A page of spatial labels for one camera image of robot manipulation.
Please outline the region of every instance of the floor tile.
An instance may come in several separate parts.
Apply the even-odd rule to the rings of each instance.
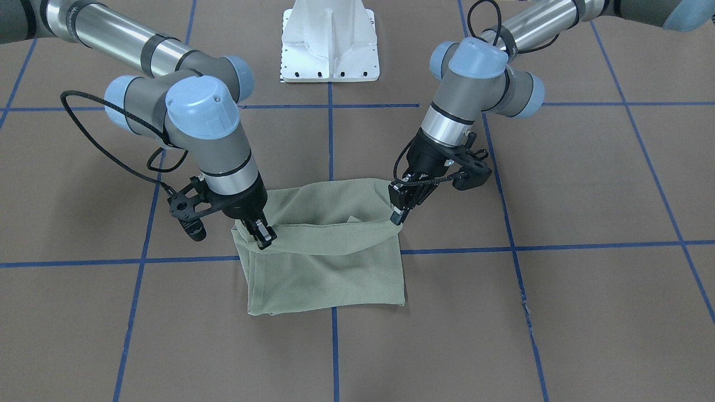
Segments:
[[[283,11],[294,1],[200,1],[192,46],[212,56],[235,54],[256,80],[244,104],[327,104],[325,84],[280,82]]]
[[[376,177],[392,180],[400,151],[414,137],[425,107],[336,109],[335,179]],[[484,135],[474,149],[486,148]],[[403,159],[398,170],[407,168]],[[415,208],[400,233],[403,250],[509,246],[501,198],[493,178],[482,187],[457,191],[443,183]]]
[[[516,245],[676,240],[625,108],[488,121]]]
[[[715,106],[631,109],[683,236],[715,239]]]
[[[0,270],[0,400],[110,401],[136,265]]]
[[[122,401],[332,399],[330,309],[251,317],[238,262],[144,271]]]
[[[715,102],[715,26],[692,32],[601,17],[594,21],[629,102]]]
[[[329,179],[325,109],[243,109],[241,120],[267,189],[300,187]],[[166,166],[172,165],[177,158],[178,155],[172,155]],[[180,189],[197,173],[196,164],[189,158],[176,172],[164,175],[164,178]],[[148,256],[236,255],[230,232],[234,221],[221,212],[202,221],[207,238],[194,242],[169,215],[169,206],[162,193]]]
[[[519,259],[552,400],[715,398],[715,329],[680,247]]]
[[[342,401],[542,401],[510,253],[403,258],[408,301],[338,308]]]
[[[0,46],[0,107],[5,107],[10,99],[31,43],[22,41]]]
[[[430,55],[444,41],[464,38],[456,1],[365,2],[375,12],[380,78],[335,84],[335,103],[429,104],[439,81],[430,73]]]
[[[184,39],[189,25],[191,2],[112,1],[105,4],[129,18]],[[81,44],[61,39],[40,39],[28,63],[13,107],[61,107],[59,95],[75,89],[100,97],[120,75],[144,76],[141,71]]]
[[[688,251],[712,305],[715,303],[715,245],[692,245]]]
[[[88,102],[69,100],[72,106]],[[143,172],[156,142],[77,112],[100,144]],[[65,112],[11,112],[0,135],[0,261],[138,258],[154,185],[102,155]]]

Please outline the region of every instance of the green cloth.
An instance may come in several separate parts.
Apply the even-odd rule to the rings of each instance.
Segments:
[[[277,239],[265,250],[240,221],[231,230],[250,315],[339,305],[405,304],[398,233],[385,180],[271,190],[264,213]]]

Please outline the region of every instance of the white metal mount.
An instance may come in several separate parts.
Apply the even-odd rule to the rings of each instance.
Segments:
[[[364,82],[380,76],[375,13],[361,0],[296,0],[283,13],[284,82]]]

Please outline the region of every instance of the blue tape line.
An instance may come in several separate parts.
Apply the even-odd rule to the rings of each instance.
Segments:
[[[634,247],[668,247],[679,246],[680,242],[625,242],[601,244],[574,244],[574,245],[527,245],[516,246],[517,251],[543,251],[543,250],[597,250],[604,248],[634,248]]]
[[[715,240],[685,240],[686,245],[715,245]],[[624,242],[624,243],[593,243],[571,245],[522,245],[515,246],[516,251],[554,251],[554,250],[598,250],[609,248],[638,248],[638,247],[673,247],[680,246],[679,241],[672,242]],[[401,250],[402,255],[428,255],[428,254],[479,254],[479,253],[504,253],[511,251],[511,247],[472,247],[472,248],[431,248]],[[239,261],[238,255],[206,255],[199,257],[159,257],[146,258],[146,264],[162,263],[210,263],[214,261]],[[28,261],[16,263],[0,263],[0,268],[42,268],[42,267],[68,267],[78,265],[126,265],[139,264],[141,258],[126,258],[116,260],[70,260],[70,261]]]
[[[623,106],[623,102],[544,102],[542,106]],[[715,106],[715,102],[628,102],[629,106]],[[416,108],[419,103],[334,104],[333,109]],[[327,109],[327,104],[240,104],[241,109]],[[8,112],[63,112],[62,107],[10,107]],[[72,110],[100,112],[103,107],[72,107]]]
[[[466,254],[466,253],[503,253],[511,251],[511,247],[475,247],[475,248],[433,248],[423,250],[401,250],[402,255],[423,254]]]
[[[119,372],[117,373],[117,383],[114,385],[113,402],[119,402],[119,393],[122,392],[122,380],[124,379],[124,369],[127,367],[127,356],[129,355],[129,342],[132,341],[132,330],[134,329],[134,317],[137,313],[137,302],[139,301],[139,289],[142,287],[144,277],[144,263],[139,264],[137,271],[137,281],[134,284],[134,295],[132,296],[132,308],[129,310],[129,322],[127,323],[127,333],[124,335],[124,347],[122,349],[122,359],[119,362]]]
[[[37,44],[37,39],[33,39],[32,44],[30,44],[30,49],[27,51],[27,56],[25,56],[25,61],[22,62],[22,67],[20,68],[20,72],[17,74],[17,78],[15,79],[15,85],[12,87],[12,92],[10,92],[10,97],[7,99],[7,105],[5,106],[5,110],[2,112],[2,116],[0,116],[0,129],[2,128],[2,125],[5,124],[5,119],[7,118],[7,113],[10,110],[12,101],[15,99],[15,95],[17,95],[17,89],[20,87],[20,81],[22,81],[22,77],[25,75],[25,70],[27,69],[27,64],[30,62],[30,57],[32,57],[32,53],[35,51],[36,44]]]
[[[164,263],[211,263],[215,261],[239,261],[238,255],[215,255],[206,257],[165,257],[165,258],[147,258],[147,264],[164,264]]]
[[[714,106],[715,102],[628,102],[629,106]]]
[[[328,152],[328,177],[330,181],[335,179],[333,172],[332,153],[332,82],[327,83],[327,152]]]
[[[367,103],[367,104],[334,104],[336,109],[384,109],[390,107],[420,107],[418,103]]]
[[[72,110],[75,112],[98,112],[103,111],[103,107],[76,107],[73,106]],[[11,107],[10,112],[64,112],[63,107]]]
[[[241,109],[327,109],[326,104],[240,104]]]
[[[126,265],[139,264],[139,258],[122,260],[74,260],[74,261],[29,261],[27,263],[0,263],[0,268],[41,268],[41,267],[75,267],[85,265]]]
[[[623,102],[544,102],[541,106],[623,106]]]
[[[608,65],[608,69],[611,71],[611,76],[613,77],[613,82],[616,83],[616,88],[618,89],[618,93],[621,95],[621,99],[623,100],[623,104],[626,107],[626,112],[628,113],[628,118],[631,120],[631,125],[633,126],[633,131],[636,133],[636,138],[638,139],[638,143],[641,146],[641,151],[643,152],[643,156],[646,158],[646,162],[648,163],[648,168],[651,171],[651,175],[653,176],[653,180],[656,183],[656,187],[658,187],[658,192],[661,195],[661,199],[663,200],[663,204],[666,207],[666,211],[668,212],[668,216],[670,217],[671,223],[673,224],[673,229],[675,229],[675,233],[678,236],[678,241],[680,242],[680,245],[683,249],[683,253],[685,254],[685,258],[688,261],[688,265],[690,267],[690,271],[693,273],[693,277],[695,278],[695,282],[698,285],[698,289],[700,290],[700,294],[703,298],[703,301],[705,302],[705,306],[708,309],[708,312],[710,313],[710,319],[712,319],[713,324],[715,324],[715,310],[713,310],[713,306],[710,303],[710,299],[708,298],[707,293],[705,292],[705,287],[703,286],[702,281],[700,280],[700,275],[698,274],[697,269],[695,268],[695,264],[693,264],[693,260],[690,256],[690,252],[688,251],[688,248],[686,246],[685,240],[683,239],[683,235],[680,231],[680,228],[678,227],[678,223],[675,220],[675,215],[673,214],[673,210],[670,207],[670,203],[668,202],[668,198],[666,197],[666,193],[663,190],[663,186],[661,185],[661,181],[658,179],[658,175],[656,174],[656,169],[653,166],[653,162],[651,161],[651,157],[648,155],[648,150],[646,149],[646,144],[643,141],[643,137],[641,136],[641,132],[638,129],[638,125],[636,124],[636,120],[633,118],[633,113],[631,112],[631,108],[628,105],[628,102],[626,101],[626,96],[623,94],[623,90],[621,88],[621,83],[618,81],[618,77],[616,77],[616,71],[613,69],[613,65],[611,64],[611,60],[608,58],[608,54],[606,53],[606,48],[603,46],[603,42],[601,41],[601,36],[598,34],[598,30],[596,29],[596,25],[591,21],[591,28],[593,29],[593,34],[596,35],[596,41],[598,42],[598,46],[601,48],[601,53],[603,54],[603,58],[606,59],[606,64]]]
[[[332,82],[327,83],[327,151],[328,151],[328,179],[333,181],[333,153],[332,153]],[[337,354],[337,307],[332,308],[332,399],[340,400],[340,363]]]
[[[167,156],[167,151],[162,151],[162,158],[159,161],[159,168],[164,166],[164,158]],[[157,180],[162,179],[162,174],[157,174]],[[139,264],[137,271],[137,282],[134,285],[134,296],[132,297],[132,307],[129,309],[129,321],[127,322],[127,334],[124,336],[124,348],[122,349],[122,359],[119,362],[119,371],[117,372],[117,383],[114,386],[114,400],[119,402],[119,394],[122,392],[122,381],[124,380],[124,369],[127,367],[127,356],[129,355],[129,344],[132,342],[132,331],[134,330],[134,317],[137,314],[137,304],[139,302],[139,291],[142,289],[142,278],[144,277],[144,266],[146,265],[147,253],[149,252],[149,241],[152,237],[152,228],[154,226],[154,213],[157,210],[157,201],[159,199],[159,183],[154,185],[154,197],[152,198],[152,207],[149,209],[149,219],[147,220],[147,234],[144,236],[144,245],[142,247],[142,262]]]
[[[462,0],[457,0],[457,5],[459,5],[459,17],[462,21],[462,31],[464,31],[464,37],[469,36],[469,30],[467,29],[467,18],[464,16],[464,7],[462,6]]]
[[[189,26],[186,28],[186,40],[184,41],[186,44],[189,44],[191,41],[191,31],[194,29],[194,14],[196,13],[196,1],[193,0],[191,2],[191,12],[189,13]]]
[[[337,307],[332,308],[332,399],[340,401],[340,364],[337,354]]]
[[[548,390],[546,389],[546,380],[543,375],[543,369],[541,366],[541,356],[538,351],[538,346],[536,345],[536,339],[534,338],[533,324],[531,322],[531,312],[526,305],[526,289],[524,287],[524,281],[521,276],[521,266],[519,265],[519,256],[516,252],[516,246],[514,244],[514,235],[511,230],[511,224],[509,222],[509,211],[506,208],[506,198],[504,198],[504,191],[501,185],[501,178],[499,177],[499,169],[497,167],[496,155],[494,153],[494,146],[492,145],[491,133],[489,131],[489,123],[487,122],[486,114],[482,113],[482,122],[484,123],[484,132],[487,137],[487,143],[489,145],[489,154],[491,155],[492,163],[494,165],[494,179],[496,180],[496,187],[499,191],[499,197],[501,198],[501,206],[504,209],[504,223],[506,224],[506,233],[509,236],[509,245],[511,246],[511,257],[514,262],[514,269],[516,271],[516,279],[519,283],[519,291],[521,292],[521,304],[524,308],[524,316],[526,317],[526,326],[529,329],[529,338],[531,339],[531,349],[534,354],[534,361],[536,362],[536,370],[538,372],[539,383],[541,384],[541,394],[543,396],[544,402],[548,402]]]
[[[686,240],[686,245],[715,245],[715,240]]]

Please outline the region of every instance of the black gripper mount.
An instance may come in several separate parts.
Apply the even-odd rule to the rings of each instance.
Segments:
[[[403,174],[403,181],[427,182],[419,185],[404,185],[397,181],[390,183],[390,203],[396,208],[390,218],[393,223],[399,225],[404,222],[408,213],[434,192],[439,182],[429,180],[447,172],[450,165],[445,162],[448,160],[460,167],[452,180],[452,186],[457,190],[479,187],[489,179],[492,170],[483,161],[489,154],[485,149],[476,152],[471,150],[476,137],[476,133],[470,132],[464,145],[446,147],[429,138],[422,129],[418,130],[407,153],[409,168]]]
[[[196,195],[187,194],[195,190]],[[208,184],[198,177],[191,177],[191,182],[167,199],[169,213],[179,220],[184,231],[197,242],[206,238],[206,229],[201,218],[214,212],[223,211],[226,216],[240,219],[250,234],[258,241],[258,247],[268,247],[276,238],[273,229],[268,226],[263,207],[267,199],[263,181],[258,178],[248,189],[235,195],[221,195],[211,191]],[[198,205],[207,203],[209,207],[196,211]]]

